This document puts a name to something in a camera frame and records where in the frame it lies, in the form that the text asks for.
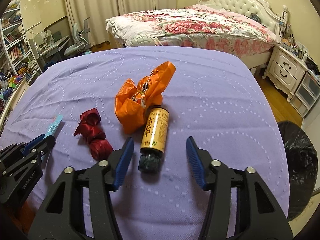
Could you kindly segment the white nightstand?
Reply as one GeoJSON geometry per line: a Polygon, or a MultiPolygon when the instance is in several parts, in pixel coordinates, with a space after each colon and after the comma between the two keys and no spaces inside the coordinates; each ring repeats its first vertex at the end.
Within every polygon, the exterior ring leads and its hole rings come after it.
{"type": "Polygon", "coordinates": [[[268,77],[278,90],[287,94],[287,102],[290,102],[307,70],[302,60],[280,45],[276,45],[273,47],[262,78],[268,77]]]}

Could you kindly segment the grey desk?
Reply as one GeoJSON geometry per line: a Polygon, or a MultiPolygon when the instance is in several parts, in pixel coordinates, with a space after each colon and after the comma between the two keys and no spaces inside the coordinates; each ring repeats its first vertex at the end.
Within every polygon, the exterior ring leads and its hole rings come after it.
{"type": "Polygon", "coordinates": [[[61,53],[69,41],[69,35],[55,41],[50,31],[38,34],[28,40],[31,52],[43,72],[63,60],[61,53]]]}

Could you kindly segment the white bookshelf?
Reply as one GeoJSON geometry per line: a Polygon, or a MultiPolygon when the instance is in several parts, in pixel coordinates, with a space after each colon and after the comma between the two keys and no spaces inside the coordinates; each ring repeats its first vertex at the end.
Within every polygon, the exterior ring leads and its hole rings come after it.
{"type": "Polygon", "coordinates": [[[20,1],[11,1],[1,16],[1,72],[6,77],[25,76],[32,85],[42,70],[27,40],[20,1]]]}

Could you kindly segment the plastic drawer unit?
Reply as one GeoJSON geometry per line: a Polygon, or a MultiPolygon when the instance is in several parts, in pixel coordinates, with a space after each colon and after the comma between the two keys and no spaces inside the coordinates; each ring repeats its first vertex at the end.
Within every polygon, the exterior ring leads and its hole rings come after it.
{"type": "Polygon", "coordinates": [[[305,118],[319,99],[319,93],[319,78],[312,71],[308,70],[290,100],[290,104],[302,118],[305,118]]]}

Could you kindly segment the white tufted headboard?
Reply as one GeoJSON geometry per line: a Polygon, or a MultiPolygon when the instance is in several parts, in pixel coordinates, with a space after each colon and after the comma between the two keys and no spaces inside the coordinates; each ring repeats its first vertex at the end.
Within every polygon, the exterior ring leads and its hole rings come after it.
{"type": "Polygon", "coordinates": [[[287,6],[283,6],[281,15],[272,11],[266,0],[198,0],[200,4],[213,6],[219,9],[236,12],[250,17],[256,15],[261,24],[275,34],[284,34],[287,31],[289,12],[287,6]]]}

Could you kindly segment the floral quilt bed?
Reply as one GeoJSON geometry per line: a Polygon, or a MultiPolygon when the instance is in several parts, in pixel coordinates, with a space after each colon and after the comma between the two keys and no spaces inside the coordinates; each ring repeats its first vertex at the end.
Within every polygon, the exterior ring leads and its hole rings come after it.
{"type": "Polygon", "coordinates": [[[199,4],[115,16],[106,20],[106,29],[126,47],[143,36],[157,46],[217,50],[239,58],[264,53],[279,41],[273,31],[245,15],[199,4]]]}

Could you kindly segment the grey desk chair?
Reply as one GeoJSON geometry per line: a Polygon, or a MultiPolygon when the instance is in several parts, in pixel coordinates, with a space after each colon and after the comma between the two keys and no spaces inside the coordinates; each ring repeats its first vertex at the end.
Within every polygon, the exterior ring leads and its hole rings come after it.
{"type": "Polygon", "coordinates": [[[88,27],[89,17],[84,19],[84,29],[79,30],[78,23],[74,23],[72,27],[72,37],[75,41],[75,44],[68,47],[64,56],[67,58],[75,57],[78,55],[90,54],[91,44],[89,43],[88,33],[91,31],[88,27]]]}

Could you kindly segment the yellow label bottle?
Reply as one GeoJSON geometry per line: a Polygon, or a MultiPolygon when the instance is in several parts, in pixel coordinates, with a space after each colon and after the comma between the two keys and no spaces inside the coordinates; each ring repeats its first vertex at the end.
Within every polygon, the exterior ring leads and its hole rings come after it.
{"type": "Polygon", "coordinates": [[[143,173],[159,172],[165,150],[169,126],[169,112],[163,107],[153,107],[149,113],[141,146],[138,169],[143,173]]]}

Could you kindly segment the black trash bag bin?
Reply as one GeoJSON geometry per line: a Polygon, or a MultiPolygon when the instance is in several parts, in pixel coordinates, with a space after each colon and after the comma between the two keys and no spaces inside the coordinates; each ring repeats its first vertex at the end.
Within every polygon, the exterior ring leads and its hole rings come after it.
{"type": "Polygon", "coordinates": [[[289,221],[298,217],[308,205],[313,194],[318,158],[308,135],[297,124],[290,121],[278,122],[284,144],[290,180],[289,221]]]}

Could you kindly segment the orange snack wrapper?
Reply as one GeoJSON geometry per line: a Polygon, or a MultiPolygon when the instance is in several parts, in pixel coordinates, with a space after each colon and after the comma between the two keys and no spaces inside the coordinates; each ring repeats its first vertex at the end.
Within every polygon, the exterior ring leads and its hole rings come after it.
{"type": "Polygon", "coordinates": [[[137,84],[127,79],[115,96],[114,112],[126,134],[132,134],[146,123],[147,110],[161,105],[165,91],[176,71],[166,61],[142,78],[137,84]]]}

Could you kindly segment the teal white tube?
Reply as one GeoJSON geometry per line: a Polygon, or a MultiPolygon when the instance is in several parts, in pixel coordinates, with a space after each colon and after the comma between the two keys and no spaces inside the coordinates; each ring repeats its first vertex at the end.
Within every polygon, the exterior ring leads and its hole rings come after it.
{"type": "MultiPolygon", "coordinates": [[[[56,116],[56,118],[54,119],[54,121],[49,125],[48,129],[47,129],[47,132],[45,134],[45,138],[48,137],[49,135],[51,136],[54,136],[61,121],[63,120],[63,115],[59,114],[56,116]]],[[[47,162],[47,159],[50,155],[52,150],[49,150],[48,153],[46,153],[44,156],[41,157],[41,160],[46,163],[47,162]]]]}

